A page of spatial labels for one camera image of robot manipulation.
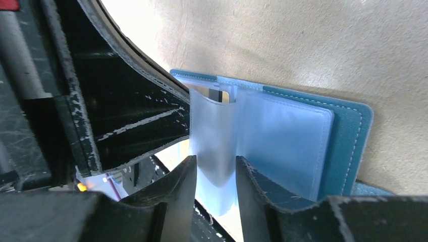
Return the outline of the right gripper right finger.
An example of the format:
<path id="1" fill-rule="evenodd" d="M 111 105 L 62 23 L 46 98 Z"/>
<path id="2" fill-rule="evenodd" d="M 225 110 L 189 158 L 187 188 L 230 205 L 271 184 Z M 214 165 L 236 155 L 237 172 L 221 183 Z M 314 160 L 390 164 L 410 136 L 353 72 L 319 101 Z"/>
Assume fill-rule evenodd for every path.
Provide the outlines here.
<path id="1" fill-rule="evenodd" d="M 426 196 L 327 196 L 300 209 L 266 195 L 287 194 L 236 158 L 236 185 L 245 241 L 427 241 Z"/>

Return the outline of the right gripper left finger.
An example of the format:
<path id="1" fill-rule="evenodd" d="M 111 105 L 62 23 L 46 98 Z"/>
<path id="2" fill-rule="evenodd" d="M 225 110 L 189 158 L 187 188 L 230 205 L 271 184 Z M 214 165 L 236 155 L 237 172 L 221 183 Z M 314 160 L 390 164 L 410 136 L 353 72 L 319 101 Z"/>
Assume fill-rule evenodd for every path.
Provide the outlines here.
<path id="1" fill-rule="evenodd" d="M 100 192 L 1 194 L 1 241 L 121 241 L 144 212 Z"/>

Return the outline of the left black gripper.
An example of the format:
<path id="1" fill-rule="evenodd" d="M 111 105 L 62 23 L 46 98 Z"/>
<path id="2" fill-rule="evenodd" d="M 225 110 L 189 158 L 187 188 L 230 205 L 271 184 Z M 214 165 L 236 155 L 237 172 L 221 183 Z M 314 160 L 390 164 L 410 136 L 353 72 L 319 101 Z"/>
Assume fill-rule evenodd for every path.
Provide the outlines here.
<path id="1" fill-rule="evenodd" d="M 55 1 L 1 1 L 1 191 L 70 189 L 70 93 Z"/>

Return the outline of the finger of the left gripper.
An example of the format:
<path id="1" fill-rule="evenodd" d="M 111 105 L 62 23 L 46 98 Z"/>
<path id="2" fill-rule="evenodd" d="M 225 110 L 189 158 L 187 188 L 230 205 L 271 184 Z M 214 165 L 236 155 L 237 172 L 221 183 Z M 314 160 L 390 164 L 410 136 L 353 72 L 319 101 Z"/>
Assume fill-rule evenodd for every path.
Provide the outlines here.
<path id="1" fill-rule="evenodd" d="M 54 1 L 65 107 L 83 176 L 135 164 L 189 134 L 189 91 L 120 30 L 101 1 Z"/>

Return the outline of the blue card holder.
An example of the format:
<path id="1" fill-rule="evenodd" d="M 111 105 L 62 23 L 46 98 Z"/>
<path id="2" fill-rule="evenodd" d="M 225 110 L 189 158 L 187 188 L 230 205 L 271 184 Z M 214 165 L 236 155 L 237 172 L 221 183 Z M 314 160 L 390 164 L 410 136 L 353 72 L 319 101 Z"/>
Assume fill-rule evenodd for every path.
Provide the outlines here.
<path id="1" fill-rule="evenodd" d="M 178 69 L 170 73 L 176 79 L 230 84 L 331 110 L 334 121 L 319 195 L 392 195 L 392 192 L 356 180 L 373 121 L 373 110 L 368 105 L 222 76 Z"/>

